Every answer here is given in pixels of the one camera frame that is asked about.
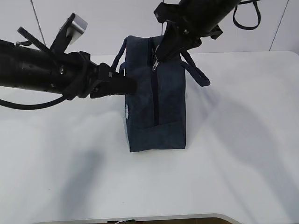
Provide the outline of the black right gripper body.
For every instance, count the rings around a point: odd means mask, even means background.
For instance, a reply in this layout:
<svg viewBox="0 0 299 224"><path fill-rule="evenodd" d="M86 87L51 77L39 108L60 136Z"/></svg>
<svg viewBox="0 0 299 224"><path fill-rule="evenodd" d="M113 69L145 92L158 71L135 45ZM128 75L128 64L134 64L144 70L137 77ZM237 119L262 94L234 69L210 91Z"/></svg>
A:
<svg viewBox="0 0 299 224"><path fill-rule="evenodd" d="M219 23L238 5L237 0L181 0L161 2L154 14L159 23L174 23L185 29L185 37L211 37L223 34Z"/></svg>

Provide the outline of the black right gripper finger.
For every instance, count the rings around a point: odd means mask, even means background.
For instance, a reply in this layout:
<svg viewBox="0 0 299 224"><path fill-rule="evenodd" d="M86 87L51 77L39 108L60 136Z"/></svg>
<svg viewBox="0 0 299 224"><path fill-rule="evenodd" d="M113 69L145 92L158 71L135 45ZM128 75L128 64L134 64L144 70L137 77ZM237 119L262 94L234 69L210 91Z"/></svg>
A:
<svg viewBox="0 0 299 224"><path fill-rule="evenodd" d="M166 62L181 52L197 48L201 44L200 38L164 35L161 41L161 62Z"/></svg>
<svg viewBox="0 0 299 224"><path fill-rule="evenodd" d="M168 61L185 50L185 29L174 23L167 23L163 38L156 49L158 61Z"/></svg>

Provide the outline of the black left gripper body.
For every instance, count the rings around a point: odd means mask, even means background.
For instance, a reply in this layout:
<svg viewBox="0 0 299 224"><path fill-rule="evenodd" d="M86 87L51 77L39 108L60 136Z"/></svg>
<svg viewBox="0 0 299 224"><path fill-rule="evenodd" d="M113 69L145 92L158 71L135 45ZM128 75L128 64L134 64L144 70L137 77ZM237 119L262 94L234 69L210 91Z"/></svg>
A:
<svg viewBox="0 0 299 224"><path fill-rule="evenodd" d="M60 90L61 99L90 97L89 94L98 86L100 64L92 62L90 57L83 51L60 56L60 76L70 78Z"/></svg>

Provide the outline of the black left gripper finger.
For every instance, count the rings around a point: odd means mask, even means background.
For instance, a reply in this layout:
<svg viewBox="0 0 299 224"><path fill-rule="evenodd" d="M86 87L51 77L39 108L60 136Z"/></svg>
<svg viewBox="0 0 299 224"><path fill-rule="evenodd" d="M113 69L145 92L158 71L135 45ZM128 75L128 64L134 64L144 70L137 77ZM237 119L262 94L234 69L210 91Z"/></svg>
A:
<svg viewBox="0 0 299 224"><path fill-rule="evenodd" d="M98 85L118 86L119 88L126 89L127 94L135 94L137 89L135 80L117 73L105 63L99 65L99 80Z"/></svg>
<svg viewBox="0 0 299 224"><path fill-rule="evenodd" d="M111 95L125 95L127 94L126 89L119 88L114 85L98 85L89 94L90 98L102 98Z"/></svg>

